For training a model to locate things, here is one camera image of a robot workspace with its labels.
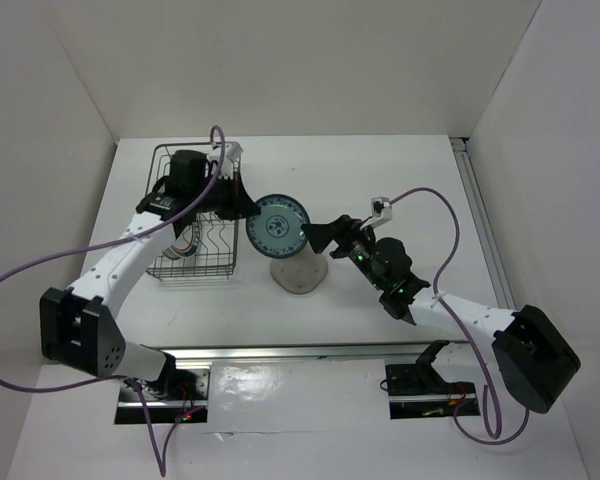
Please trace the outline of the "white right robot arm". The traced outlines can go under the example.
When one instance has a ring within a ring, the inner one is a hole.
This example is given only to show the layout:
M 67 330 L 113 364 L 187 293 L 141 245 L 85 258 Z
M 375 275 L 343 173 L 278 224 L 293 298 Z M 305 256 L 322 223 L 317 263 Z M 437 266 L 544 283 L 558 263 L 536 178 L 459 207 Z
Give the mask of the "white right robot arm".
M 467 329 L 475 342 L 488 344 L 504 386 L 520 405 L 549 412 L 581 367 L 567 340 L 541 309 L 519 311 L 488 307 L 440 292 L 411 271 L 412 259 L 402 241 L 375 238 L 359 219 L 343 215 L 327 224 L 304 224 L 312 250 L 334 242 L 334 259 L 347 258 L 380 292 L 379 303 L 394 319 L 451 332 Z

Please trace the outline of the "clear glass square plate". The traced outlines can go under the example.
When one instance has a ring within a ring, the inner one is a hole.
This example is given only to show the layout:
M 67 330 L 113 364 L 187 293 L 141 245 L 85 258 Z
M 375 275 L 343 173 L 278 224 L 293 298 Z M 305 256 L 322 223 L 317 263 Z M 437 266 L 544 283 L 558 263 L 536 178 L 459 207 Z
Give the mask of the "clear glass square plate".
M 328 262 L 323 254 L 316 254 L 310 247 L 285 259 L 270 262 L 272 279 L 293 295 L 306 295 L 314 291 L 327 277 Z

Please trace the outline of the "blue white patterned plate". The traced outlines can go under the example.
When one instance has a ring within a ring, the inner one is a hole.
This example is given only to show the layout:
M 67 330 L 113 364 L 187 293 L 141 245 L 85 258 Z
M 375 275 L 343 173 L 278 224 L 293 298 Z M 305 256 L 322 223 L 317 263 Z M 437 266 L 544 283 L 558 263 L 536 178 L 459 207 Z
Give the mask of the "blue white patterned plate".
M 308 243 L 302 226 L 310 223 L 304 206 L 293 197 L 270 194 L 256 201 L 260 214 L 246 220 L 246 234 L 251 245 L 272 259 L 286 259 L 299 254 Z

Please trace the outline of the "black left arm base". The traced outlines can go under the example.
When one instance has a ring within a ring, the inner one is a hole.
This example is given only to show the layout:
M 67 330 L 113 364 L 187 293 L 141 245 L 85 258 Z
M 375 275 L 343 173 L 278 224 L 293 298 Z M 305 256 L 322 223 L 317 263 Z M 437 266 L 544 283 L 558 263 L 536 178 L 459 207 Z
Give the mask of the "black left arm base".
M 161 400 L 206 399 L 207 395 L 199 390 L 202 378 L 189 370 L 179 369 L 173 355 L 165 353 L 164 356 L 165 363 L 158 378 L 144 382 L 148 392 Z

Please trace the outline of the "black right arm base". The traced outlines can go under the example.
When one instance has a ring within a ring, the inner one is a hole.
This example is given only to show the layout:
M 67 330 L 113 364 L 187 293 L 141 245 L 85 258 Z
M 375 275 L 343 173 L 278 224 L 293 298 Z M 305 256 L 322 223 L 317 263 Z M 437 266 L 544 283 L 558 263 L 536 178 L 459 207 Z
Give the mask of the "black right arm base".
M 442 349 L 449 346 L 447 340 L 430 343 L 396 343 L 385 356 L 385 378 L 379 388 L 390 397 L 424 397 L 445 395 L 451 399 L 459 395 L 461 399 L 475 393 L 475 387 L 468 382 L 447 382 L 433 368 Z

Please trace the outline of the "green red rimmed white plate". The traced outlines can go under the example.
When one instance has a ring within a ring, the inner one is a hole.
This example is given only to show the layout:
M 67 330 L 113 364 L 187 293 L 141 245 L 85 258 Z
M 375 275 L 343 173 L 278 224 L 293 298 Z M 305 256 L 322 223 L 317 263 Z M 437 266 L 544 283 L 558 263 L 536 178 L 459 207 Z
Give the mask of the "green red rimmed white plate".
M 179 260 L 192 257 L 200 245 L 200 224 L 194 221 L 184 228 L 175 242 L 163 251 L 163 255 L 170 260 Z

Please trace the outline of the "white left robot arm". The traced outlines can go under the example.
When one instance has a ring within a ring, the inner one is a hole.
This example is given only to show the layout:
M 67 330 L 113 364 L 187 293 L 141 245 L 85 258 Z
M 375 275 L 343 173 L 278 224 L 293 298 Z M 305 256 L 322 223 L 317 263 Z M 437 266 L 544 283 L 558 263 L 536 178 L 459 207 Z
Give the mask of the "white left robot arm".
M 236 221 L 259 214 L 241 179 L 237 142 L 209 153 L 177 150 L 162 176 L 139 202 L 120 244 L 110 248 L 66 289 L 40 299 L 43 356 L 94 377 L 141 381 L 156 399 L 174 397 L 197 382 L 173 355 L 126 340 L 116 318 L 151 264 L 172 246 L 198 214 Z

